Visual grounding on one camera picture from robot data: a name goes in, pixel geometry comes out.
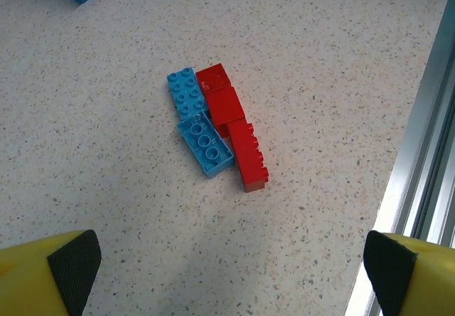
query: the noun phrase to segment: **speckled countertop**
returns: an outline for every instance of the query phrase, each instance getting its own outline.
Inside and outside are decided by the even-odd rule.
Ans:
[[[446,0],[0,0],[0,247],[93,228],[85,315],[341,315]],[[267,188],[166,75],[222,62]]]

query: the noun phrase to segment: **black rubber pad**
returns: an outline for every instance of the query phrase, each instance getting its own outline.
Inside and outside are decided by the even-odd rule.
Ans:
[[[101,263],[95,231],[80,234],[48,256],[48,262],[69,316],[81,316]]]
[[[384,316],[398,316],[417,254],[377,231],[367,235],[363,264]]]

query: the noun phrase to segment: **red duplo brick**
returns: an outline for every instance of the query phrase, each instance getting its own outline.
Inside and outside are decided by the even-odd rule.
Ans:
[[[264,157],[258,149],[257,138],[253,135],[253,126],[243,118],[229,122],[227,129],[245,192],[264,188],[269,181],[269,172],[264,167]]]
[[[212,123],[222,138],[229,137],[227,124],[245,118],[234,87],[221,63],[196,73]]]

